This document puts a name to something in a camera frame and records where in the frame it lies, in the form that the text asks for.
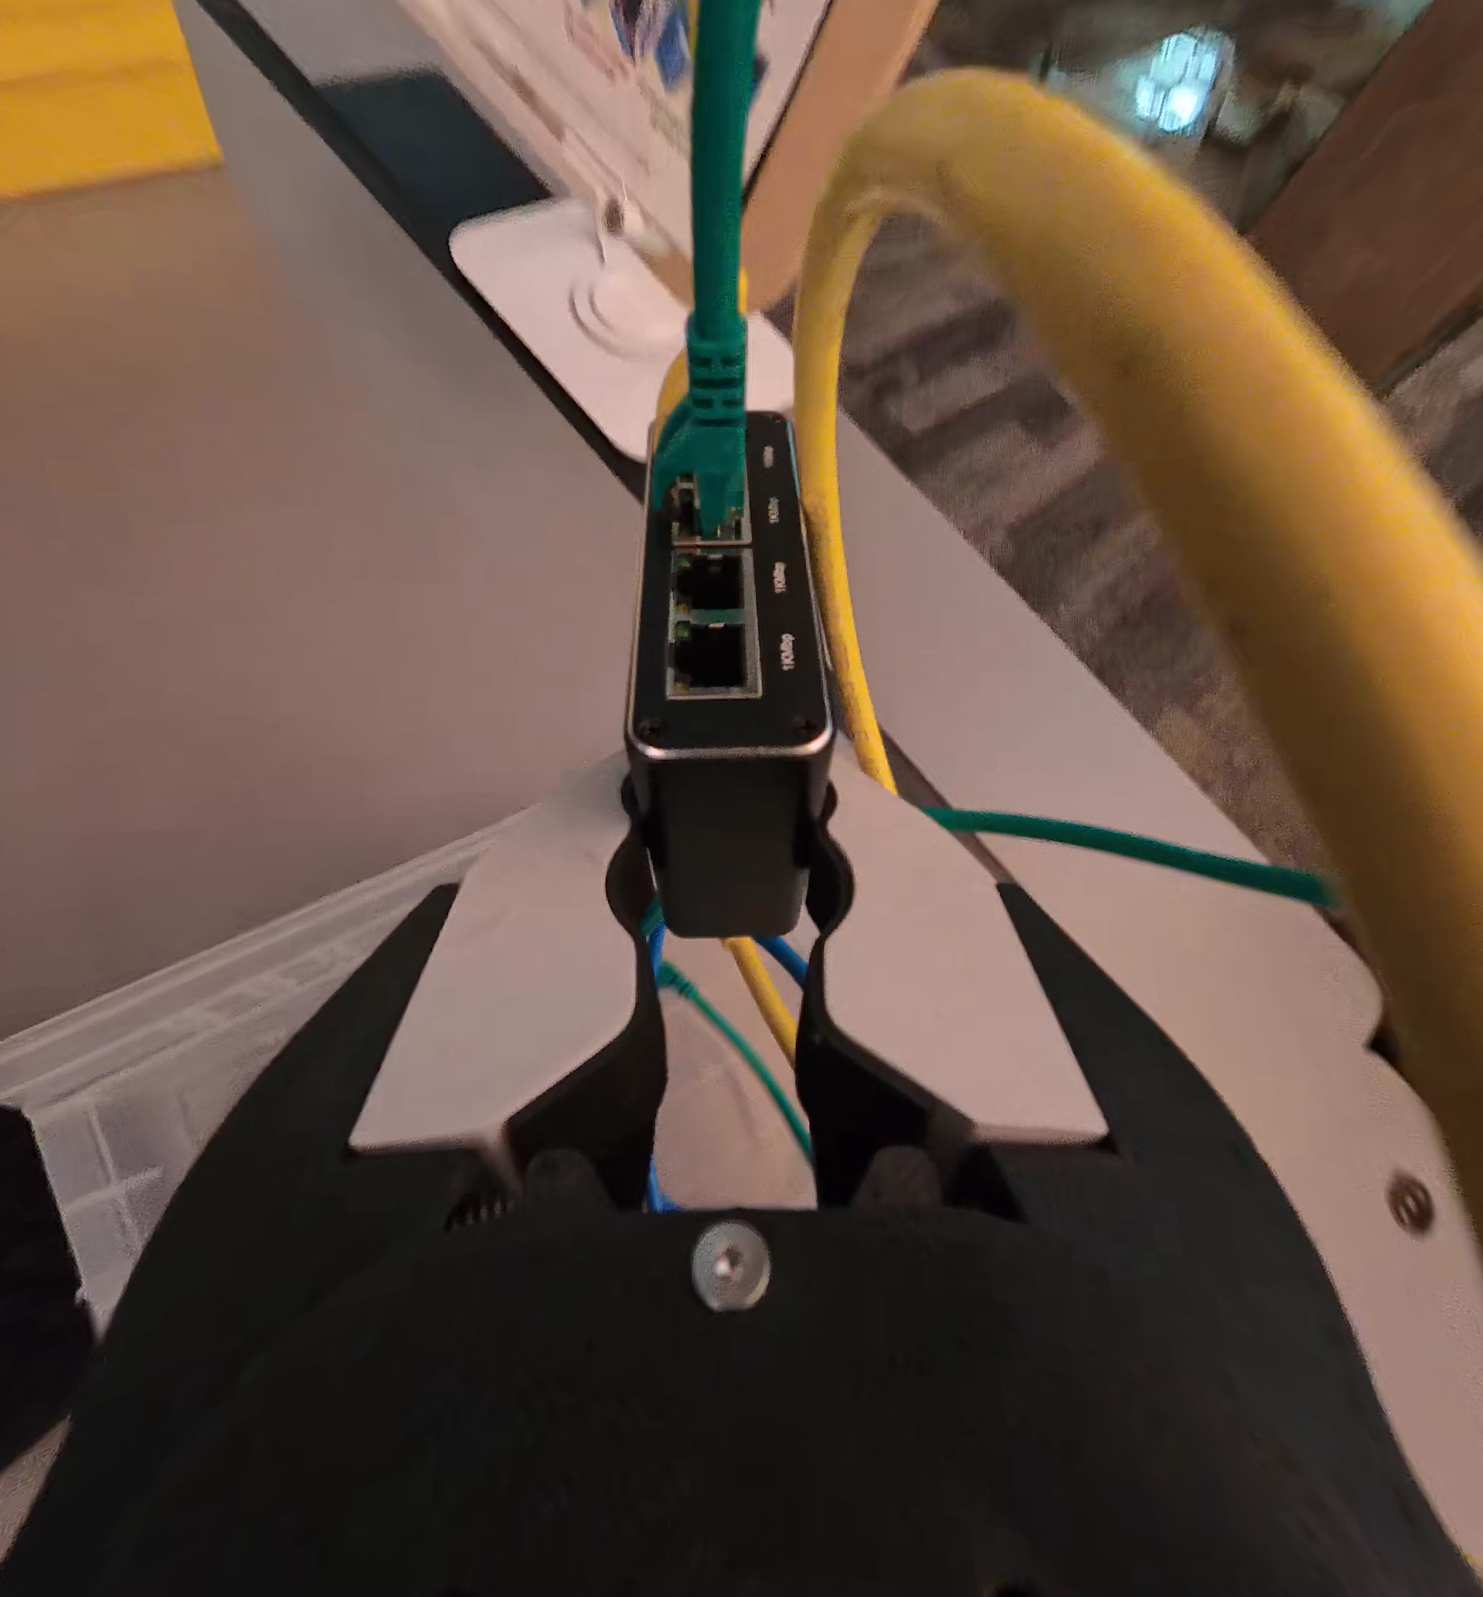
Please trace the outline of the clear plastic bin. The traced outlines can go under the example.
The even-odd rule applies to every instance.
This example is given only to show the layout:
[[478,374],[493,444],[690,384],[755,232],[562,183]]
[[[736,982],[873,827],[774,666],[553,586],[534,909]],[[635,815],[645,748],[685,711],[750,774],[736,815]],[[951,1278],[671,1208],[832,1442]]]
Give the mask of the clear plastic bin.
[[32,1127],[95,1334],[239,1097],[406,914],[432,888],[456,885],[509,825],[456,839],[0,1042],[0,1105]]

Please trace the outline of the wooden display board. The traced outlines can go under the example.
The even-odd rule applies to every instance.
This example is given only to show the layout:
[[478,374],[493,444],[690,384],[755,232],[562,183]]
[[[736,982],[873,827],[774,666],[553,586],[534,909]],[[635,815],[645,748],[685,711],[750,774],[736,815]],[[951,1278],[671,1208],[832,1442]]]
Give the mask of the wooden display board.
[[[719,19],[722,10],[738,10],[739,4],[700,7],[698,24]],[[746,67],[739,234],[739,260],[750,282],[751,309],[768,309],[792,285],[813,207],[840,149],[866,115],[897,87],[936,7],[934,2],[758,4]],[[678,256],[645,249],[630,238],[620,203],[599,207],[558,186],[540,157],[440,56],[452,67],[461,87],[471,91],[476,108],[488,111],[504,138],[540,171],[551,200],[589,205],[599,227],[628,244],[688,309],[693,296],[692,253]]]

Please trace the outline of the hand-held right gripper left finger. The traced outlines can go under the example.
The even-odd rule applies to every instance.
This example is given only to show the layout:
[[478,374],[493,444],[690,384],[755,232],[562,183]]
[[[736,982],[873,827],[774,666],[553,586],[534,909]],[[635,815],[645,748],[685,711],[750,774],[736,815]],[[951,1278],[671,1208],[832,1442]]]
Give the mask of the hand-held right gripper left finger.
[[493,828],[464,871],[350,1134],[355,1153],[647,1155],[666,1051],[632,910],[627,762]]

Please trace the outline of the black ethernet switch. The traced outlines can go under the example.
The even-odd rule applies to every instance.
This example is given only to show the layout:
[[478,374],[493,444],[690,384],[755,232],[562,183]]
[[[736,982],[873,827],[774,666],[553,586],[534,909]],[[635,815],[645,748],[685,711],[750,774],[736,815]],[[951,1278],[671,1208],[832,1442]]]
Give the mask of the black ethernet switch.
[[770,938],[804,905],[835,743],[791,420],[751,410],[739,518],[695,489],[645,506],[627,806],[671,933]]

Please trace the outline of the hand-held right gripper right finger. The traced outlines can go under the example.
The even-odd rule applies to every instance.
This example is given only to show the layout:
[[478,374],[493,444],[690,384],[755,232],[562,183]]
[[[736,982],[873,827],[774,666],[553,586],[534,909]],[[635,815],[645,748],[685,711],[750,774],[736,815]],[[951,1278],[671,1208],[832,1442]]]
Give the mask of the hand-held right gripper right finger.
[[921,810],[830,777],[796,1086],[820,1148],[1091,1148],[1108,1124],[996,881]]

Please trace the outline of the yellow plastic bin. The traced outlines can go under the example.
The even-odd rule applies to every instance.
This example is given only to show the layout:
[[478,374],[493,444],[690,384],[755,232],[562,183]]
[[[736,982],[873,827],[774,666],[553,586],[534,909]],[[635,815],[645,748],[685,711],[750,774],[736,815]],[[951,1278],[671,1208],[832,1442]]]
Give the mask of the yellow plastic bin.
[[0,2],[0,205],[218,162],[172,4]]

